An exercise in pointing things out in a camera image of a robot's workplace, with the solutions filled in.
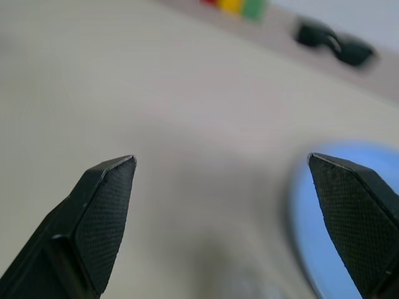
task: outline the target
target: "blue plate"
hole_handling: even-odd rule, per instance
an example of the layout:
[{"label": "blue plate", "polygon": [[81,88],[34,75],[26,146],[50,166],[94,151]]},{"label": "blue plate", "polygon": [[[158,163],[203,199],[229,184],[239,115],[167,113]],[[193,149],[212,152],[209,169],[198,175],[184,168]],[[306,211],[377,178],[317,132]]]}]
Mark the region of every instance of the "blue plate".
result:
[{"label": "blue plate", "polygon": [[[399,152],[373,143],[341,142],[313,150],[374,169],[399,193]],[[291,194],[294,241],[305,271],[322,299],[362,299],[325,228],[312,175],[303,157]]]}]

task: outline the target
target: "white table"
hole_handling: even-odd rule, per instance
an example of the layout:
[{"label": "white table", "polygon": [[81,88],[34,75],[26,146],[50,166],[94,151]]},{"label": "white table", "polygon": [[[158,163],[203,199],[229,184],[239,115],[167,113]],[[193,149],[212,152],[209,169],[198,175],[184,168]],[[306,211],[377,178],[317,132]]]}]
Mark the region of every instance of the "white table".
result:
[{"label": "white table", "polygon": [[398,146],[397,108],[154,2],[32,2],[0,9],[0,269],[85,169],[133,153],[104,298],[202,298],[230,259],[312,298],[287,175],[321,141]]}]

